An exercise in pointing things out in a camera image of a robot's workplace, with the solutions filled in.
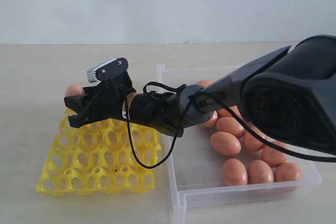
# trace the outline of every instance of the white wall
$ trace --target white wall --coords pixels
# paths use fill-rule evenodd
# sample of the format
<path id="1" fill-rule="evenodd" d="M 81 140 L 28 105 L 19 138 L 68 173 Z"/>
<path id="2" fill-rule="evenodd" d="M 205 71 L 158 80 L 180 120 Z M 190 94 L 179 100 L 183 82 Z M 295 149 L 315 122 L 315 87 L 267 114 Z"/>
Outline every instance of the white wall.
<path id="1" fill-rule="evenodd" d="M 0 44 L 300 40 L 336 34 L 336 0 L 0 0 Z"/>

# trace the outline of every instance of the clear plastic container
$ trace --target clear plastic container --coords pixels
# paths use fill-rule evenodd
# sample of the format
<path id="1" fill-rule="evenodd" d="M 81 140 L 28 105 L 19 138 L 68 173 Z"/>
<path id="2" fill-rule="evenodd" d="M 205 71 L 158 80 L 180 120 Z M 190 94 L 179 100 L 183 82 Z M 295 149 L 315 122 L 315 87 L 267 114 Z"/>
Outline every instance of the clear plastic container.
<path id="1" fill-rule="evenodd" d="M 166 69 L 165 65 L 158 65 L 157 75 L 159 82 L 178 87 L 181 84 L 194 84 L 201 79 L 217 80 L 238 67 Z M 314 162 L 289 157 L 289 162 L 301 167 L 302 180 L 224 186 L 221 169 L 227 158 L 216 153 L 210 145 L 209 139 L 213 132 L 214 130 L 199 126 L 186 129 L 183 137 L 176 141 L 172 156 L 167 160 L 173 206 L 172 224 L 184 224 L 186 211 L 191 207 L 299 197 L 305 195 L 313 185 L 322 182 L 322 177 Z M 163 136 L 163 138 L 165 149 L 168 151 L 172 137 Z M 291 150 L 308 152 L 293 146 Z M 258 158 L 256 155 L 258 154 L 242 151 L 236 158 L 248 167 L 252 160 Z"/>

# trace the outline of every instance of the egg tray cell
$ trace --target egg tray cell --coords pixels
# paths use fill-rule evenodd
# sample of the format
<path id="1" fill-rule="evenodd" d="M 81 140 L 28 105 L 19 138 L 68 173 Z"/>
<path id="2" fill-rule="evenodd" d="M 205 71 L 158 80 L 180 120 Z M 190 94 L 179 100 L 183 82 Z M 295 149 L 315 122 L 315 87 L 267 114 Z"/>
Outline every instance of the egg tray cell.
<path id="1" fill-rule="evenodd" d="M 95 191 L 144 193 L 154 187 L 152 170 L 134 159 L 125 122 L 108 119 L 75 129 L 68 124 L 72 114 L 67 110 L 60 123 L 37 192 L 51 196 L 91 195 Z M 157 132 L 145 126 L 130 126 L 137 157 L 146 165 L 154 165 L 161 150 Z"/>

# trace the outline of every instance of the egg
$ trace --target egg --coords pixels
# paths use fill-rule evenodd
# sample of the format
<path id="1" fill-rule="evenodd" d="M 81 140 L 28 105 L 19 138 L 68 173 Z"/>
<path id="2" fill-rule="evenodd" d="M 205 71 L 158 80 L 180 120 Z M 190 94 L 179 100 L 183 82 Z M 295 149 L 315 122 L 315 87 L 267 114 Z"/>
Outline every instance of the egg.
<path id="1" fill-rule="evenodd" d="M 273 142 L 276 145 L 279 145 L 283 148 L 287 148 L 288 145 L 282 142 L 274 141 Z M 264 149 L 262 149 L 262 160 L 264 160 L 270 167 L 278 167 L 282 163 L 287 162 L 288 155 L 277 151 L 269 146 L 265 146 Z"/>
<path id="2" fill-rule="evenodd" d="M 251 184 L 273 183 L 274 176 L 271 167 L 260 159 L 253 160 L 247 169 L 248 180 Z"/>
<path id="3" fill-rule="evenodd" d="M 254 132 L 256 132 L 259 136 L 266 139 L 266 135 L 259 129 L 257 129 L 256 127 L 251 127 L 251 129 Z M 254 136 L 252 136 L 251 133 L 245 131 L 243 137 L 243 146 L 250 152 L 257 152 L 262 148 L 264 148 L 265 145 L 261 141 L 257 140 Z"/>
<path id="4" fill-rule="evenodd" d="M 231 109 L 237 116 L 239 116 L 239 118 L 242 118 L 237 106 L 232 106 L 232 107 L 230 107 L 230 109 Z M 218 112 L 219 117 L 221 117 L 221 118 L 224 117 L 224 116 L 231 116 L 231 117 L 232 117 L 232 115 L 231 115 L 227 110 L 225 110 L 225 109 L 217 110 L 217 112 Z"/>
<path id="5" fill-rule="evenodd" d="M 204 127 L 209 127 L 209 128 L 214 127 L 216 125 L 217 119 L 218 119 L 218 114 L 215 111 L 213 116 L 210 118 L 210 120 L 205 123 L 202 123 L 201 125 Z"/>
<path id="6" fill-rule="evenodd" d="M 214 83 L 212 80 L 201 80 L 196 82 L 197 85 L 201 85 L 201 86 L 209 86 L 210 84 Z"/>
<path id="7" fill-rule="evenodd" d="M 235 158 L 230 158 L 222 166 L 223 180 L 226 186 L 247 185 L 247 171 L 243 163 Z"/>
<path id="8" fill-rule="evenodd" d="M 224 131 L 212 134 L 210 143 L 216 152 L 225 156 L 237 155 L 241 150 L 238 138 Z"/>
<path id="9" fill-rule="evenodd" d="M 70 97 L 73 95 L 83 95 L 85 94 L 84 89 L 82 88 L 82 86 L 78 85 L 78 84 L 73 84 L 71 86 L 69 86 L 65 92 L 65 96 L 66 97 Z"/>
<path id="10" fill-rule="evenodd" d="M 218 131 L 228 132 L 237 138 L 241 138 L 245 133 L 244 127 L 236 119 L 229 116 L 219 118 L 216 122 L 216 128 Z"/>
<path id="11" fill-rule="evenodd" d="M 295 181 L 303 178 L 302 170 L 295 163 L 283 163 L 274 172 L 275 182 Z"/>

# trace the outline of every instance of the table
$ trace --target table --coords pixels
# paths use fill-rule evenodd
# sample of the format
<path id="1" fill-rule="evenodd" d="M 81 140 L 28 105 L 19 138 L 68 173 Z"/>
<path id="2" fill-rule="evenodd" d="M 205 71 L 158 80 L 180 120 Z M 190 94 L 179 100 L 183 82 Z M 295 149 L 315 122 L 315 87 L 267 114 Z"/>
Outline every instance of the table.
<path id="1" fill-rule="evenodd" d="M 144 195 L 95 194 L 53 198 L 36 193 L 48 150 L 64 117 L 72 83 L 87 85 L 86 70 L 117 56 L 129 61 L 136 89 L 168 68 L 240 65 L 295 42 L 202 45 L 0 46 L 0 223 L 169 223 L 164 168 Z M 323 182 L 304 197 L 190 209 L 186 223 L 331 223 L 336 203 L 333 164 L 317 164 Z"/>

